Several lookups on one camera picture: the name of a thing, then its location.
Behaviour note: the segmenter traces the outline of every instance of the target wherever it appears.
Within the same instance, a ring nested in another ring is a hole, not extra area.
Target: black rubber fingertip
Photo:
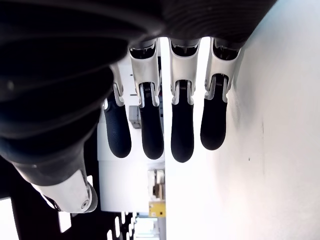
[[[116,157],[125,158],[131,151],[126,106],[118,106],[115,100],[108,100],[104,115],[110,150]]]
[[[204,99],[200,139],[208,150],[217,150],[226,137],[227,103],[217,97],[212,100]]]
[[[164,152],[160,108],[146,100],[145,106],[140,108],[140,116],[143,151],[148,158],[158,159]]]
[[[188,161],[194,153],[194,105],[180,101],[172,104],[171,152],[179,163]]]

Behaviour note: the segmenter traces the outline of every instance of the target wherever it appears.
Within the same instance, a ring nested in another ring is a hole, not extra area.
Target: white wall
[[[320,239],[320,1],[279,0],[248,40],[217,151],[200,142],[208,50],[203,39],[194,153],[181,164],[168,150],[169,45],[161,40],[167,239]]]
[[[131,60],[127,56],[118,63],[123,99],[127,117],[129,106],[138,105]],[[164,155],[157,160],[146,157],[141,138],[141,129],[134,129],[129,122],[131,152],[125,158],[115,157],[108,144],[107,127],[102,112],[97,127],[97,156],[99,161],[100,203],[103,211],[149,212],[148,169],[161,167]]]

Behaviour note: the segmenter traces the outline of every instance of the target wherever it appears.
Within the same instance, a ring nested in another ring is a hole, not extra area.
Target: robotic finger
[[[140,42],[129,47],[135,90],[141,115],[142,147],[150,159],[164,152],[164,136],[160,119],[159,69],[157,40]]]

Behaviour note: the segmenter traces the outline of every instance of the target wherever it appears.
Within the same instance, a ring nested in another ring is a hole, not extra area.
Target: robotic hand
[[[150,159],[163,154],[158,37],[170,39],[171,151],[179,162],[193,154],[199,41],[211,37],[200,138],[219,148],[240,49],[275,2],[0,1],[0,155],[57,210],[93,211],[83,148],[105,99],[111,151],[123,158],[131,150],[116,65],[128,48],[143,150]]]

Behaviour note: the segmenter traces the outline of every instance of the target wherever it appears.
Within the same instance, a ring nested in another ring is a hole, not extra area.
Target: ribbed black rubber
[[[172,104],[171,152],[180,163],[191,158],[195,145],[194,105],[188,103],[186,83],[186,80],[180,80],[179,103]]]
[[[211,36],[243,45],[276,0],[162,0],[165,35]]]
[[[0,154],[30,183],[77,169],[130,42],[161,32],[144,11],[99,1],[0,2]]]
[[[126,106],[118,106],[115,93],[107,98],[108,107],[104,109],[106,132],[111,152],[118,158],[125,158],[131,151],[131,136],[126,114]]]
[[[224,77],[217,74],[214,97],[204,99],[203,115],[200,130],[202,145],[208,150],[217,150],[226,137],[227,103],[222,100]]]
[[[153,105],[151,95],[147,93],[144,97],[144,107],[139,109],[143,151],[148,158],[153,160],[158,159],[164,152],[164,135],[161,126],[160,107]]]

